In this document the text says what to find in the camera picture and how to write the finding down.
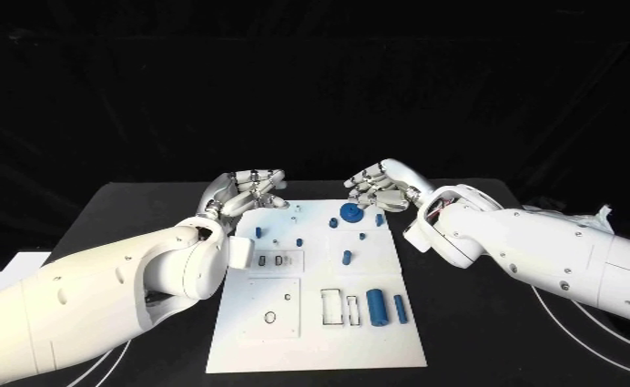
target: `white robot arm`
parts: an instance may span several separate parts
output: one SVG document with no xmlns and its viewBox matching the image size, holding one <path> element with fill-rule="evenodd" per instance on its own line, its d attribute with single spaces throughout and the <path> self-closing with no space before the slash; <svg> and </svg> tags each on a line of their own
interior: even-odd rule
<svg viewBox="0 0 630 387">
<path fill-rule="evenodd" d="M 466 185 L 436 188 L 394 159 L 345 185 L 364 208 L 402 211 L 417 205 L 404 237 L 420 251 L 434 248 L 463 269 L 488 254 L 512 278 L 630 319 L 630 239 L 561 213 L 503 209 Z"/>
<path fill-rule="evenodd" d="M 0 292 L 0 384 L 91 360 L 211 298 L 228 266 L 250 266 L 254 242 L 228 237 L 241 214 L 289 206 L 270 193 L 284 175 L 224 174 L 195 217 L 61 258 Z"/>
</svg>

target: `small blue part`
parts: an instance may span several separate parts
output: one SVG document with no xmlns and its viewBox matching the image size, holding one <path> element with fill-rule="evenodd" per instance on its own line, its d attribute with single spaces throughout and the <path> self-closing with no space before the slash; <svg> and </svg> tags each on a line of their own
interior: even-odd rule
<svg viewBox="0 0 630 387">
<path fill-rule="evenodd" d="M 364 219 L 364 210 L 358 207 L 356 203 L 345 203 L 339 214 L 348 223 L 356 223 Z"/>
<path fill-rule="evenodd" d="M 407 313 L 404 312 L 402 296 L 400 294 L 394 296 L 394 302 L 397 303 L 398 320 L 401 323 L 407 323 Z"/>
<path fill-rule="evenodd" d="M 349 250 L 345 251 L 345 266 L 351 263 L 352 260 L 352 252 Z"/>
<path fill-rule="evenodd" d="M 385 326 L 389 323 L 389 319 L 388 310 L 385 308 L 384 291 L 372 289 L 365 294 L 368 296 L 372 326 Z"/>
</svg>

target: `blue object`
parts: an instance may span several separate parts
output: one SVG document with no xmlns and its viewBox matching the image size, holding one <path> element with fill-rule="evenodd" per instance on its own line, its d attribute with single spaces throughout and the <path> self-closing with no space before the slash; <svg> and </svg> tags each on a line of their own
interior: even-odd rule
<svg viewBox="0 0 630 387">
<path fill-rule="evenodd" d="M 401 323 L 407 323 L 407 313 L 404 312 L 402 296 L 400 294 L 394 296 L 394 302 L 397 302 L 398 320 Z"/>
<path fill-rule="evenodd" d="M 356 223 L 364 219 L 364 210 L 355 203 L 345 203 L 339 210 L 339 214 L 348 223 Z"/>
<path fill-rule="evenodd" d="M 368 296 L 372 326 L 385 326 L 389 323 L 389 319 L 388 310 L 385 308 L 384 292 L 379 289 L 372 289 L 365 294 Z"/>
<path fill-rule="evenodd" d="M 352 259 L 352 252 L 349 250 L 345 251 L 345 266 L 351 263 L 351 259 Z"/>
</svg>

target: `white board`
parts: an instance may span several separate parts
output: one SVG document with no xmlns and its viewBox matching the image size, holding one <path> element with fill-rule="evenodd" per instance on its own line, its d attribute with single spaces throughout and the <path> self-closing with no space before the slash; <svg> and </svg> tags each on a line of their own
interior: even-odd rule
<svg viewBox="0 0 630 387">
<path fill-rule="evenodd" d="M 343 204 L 345 200 L 296 200 L 290 209 L 257 209 L 242 216 L 237 236 L 257 242 L 257 252 L 265 252 L 265 257 L 270 251 L 283 256 L 296 250 L 303 254 L 291 254 L 300 266 L 278 266 L 277 273 L 273 258 L 265 262 L 273 267 L 260 271 L 260 255 L 250 270 L 228 270 L 206 373 L 427 366 L 387 220 L 381 227 L 375 225 L 375 215 L 384 212 L 369 207 L 362 221 L 348 223 L 339 216 Z M 336 229 L 329 226 L 332 217 L 339 220 Z M 348 266 L 345 250 L 353 253 Z M 343 326 L 323 324 L 325 289 L 340 291 Z M 385 294 L 389 323 L 384 327 L 371 324 L 365 294 L 371 289 Z M 405 324 L 398 321 L 397 294 Z M 348 296 L 358 297 L 356 307 L 352 298 L 348 304 Z M 359 326 L 351 326 L 351 310 L 355 315 L 359 312 Z M 271 324 L 264 317 L 268 311 L 277 315 Z"/>
</svg>

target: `black backdrop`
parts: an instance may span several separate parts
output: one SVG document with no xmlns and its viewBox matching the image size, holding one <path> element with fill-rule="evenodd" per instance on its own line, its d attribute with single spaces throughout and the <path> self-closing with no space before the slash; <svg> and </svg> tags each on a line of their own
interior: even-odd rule
<svg viewBox="0 0 630 387">
<path fill-rule="evenodd" d="M 6 0 L 0 251 L 51 247 L 110 181 L 248 168 L 348 178 L 382 158 L 630 215 L 624 11 L 610 0 Z"/>
</svg>

